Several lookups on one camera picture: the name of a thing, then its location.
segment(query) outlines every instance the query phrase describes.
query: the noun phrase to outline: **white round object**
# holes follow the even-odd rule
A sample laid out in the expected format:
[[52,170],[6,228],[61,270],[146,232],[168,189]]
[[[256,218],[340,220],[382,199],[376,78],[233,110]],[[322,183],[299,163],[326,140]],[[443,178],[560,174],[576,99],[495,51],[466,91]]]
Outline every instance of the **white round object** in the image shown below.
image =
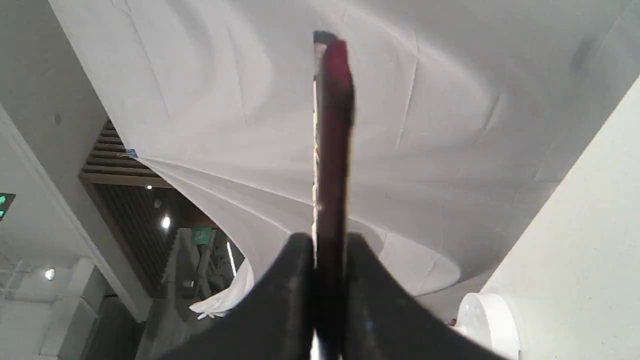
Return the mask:
[[518,329],[509,306],[498,294],[466,294],[454,329],[506,359],[519,358]]

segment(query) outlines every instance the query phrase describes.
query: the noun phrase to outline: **black plastic part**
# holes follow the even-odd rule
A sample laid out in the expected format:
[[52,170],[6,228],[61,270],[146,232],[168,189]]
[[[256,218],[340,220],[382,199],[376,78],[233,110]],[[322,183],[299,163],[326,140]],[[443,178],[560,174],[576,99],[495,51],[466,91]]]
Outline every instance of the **black plastic part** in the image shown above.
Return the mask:
[[420,306],[360,234],[347,237],[347,277],[344,359],[502,359]]
[[271,268],[235,309],[162,360],[308,359],[313,243],[293,234]]

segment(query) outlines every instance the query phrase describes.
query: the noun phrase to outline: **white fabric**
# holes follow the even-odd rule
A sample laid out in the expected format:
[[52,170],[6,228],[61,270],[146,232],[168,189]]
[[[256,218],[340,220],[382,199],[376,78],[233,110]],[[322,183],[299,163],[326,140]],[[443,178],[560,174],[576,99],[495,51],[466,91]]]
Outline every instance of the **white fabric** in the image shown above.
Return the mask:
[[237,275],[231,282],[231,285],[221,292],[197,302],[189,308],[198,313],[198,319],[205,316],[215,318],[216,316],[225,316],[227,312],[233,309],[244,295],[253,287],[253,270],[249,261],[243,261],[238,269]]
[[50,1],[126,146],[256,279],[310,229],[313,30],[349,46],[349,214],[414,295],[497,264],[640,69],[630,0]]

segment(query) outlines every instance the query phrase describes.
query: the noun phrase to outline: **ceiling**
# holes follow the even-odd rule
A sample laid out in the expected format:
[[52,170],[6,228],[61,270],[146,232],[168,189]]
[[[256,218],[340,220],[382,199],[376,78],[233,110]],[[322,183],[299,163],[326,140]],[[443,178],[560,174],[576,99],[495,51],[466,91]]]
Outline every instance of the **ceiling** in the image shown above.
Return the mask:
[[16,194],[0,222],[0,246],[8,246],[33,262],[69,263],[87,256],[77,231],[55,205],[54,195],[4,133],[0,135],[0,154],[0,192]]

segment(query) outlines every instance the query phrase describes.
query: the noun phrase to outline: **green exit sign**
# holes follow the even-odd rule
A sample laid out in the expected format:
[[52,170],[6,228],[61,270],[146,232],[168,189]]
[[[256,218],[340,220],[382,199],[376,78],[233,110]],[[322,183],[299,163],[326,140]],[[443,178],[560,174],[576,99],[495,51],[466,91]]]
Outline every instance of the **green exit sign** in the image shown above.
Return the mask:
[[14,199],[14,193],[0,193],[0,221],[6,216],[6,212],[9,210],[9,206],[11,206]]

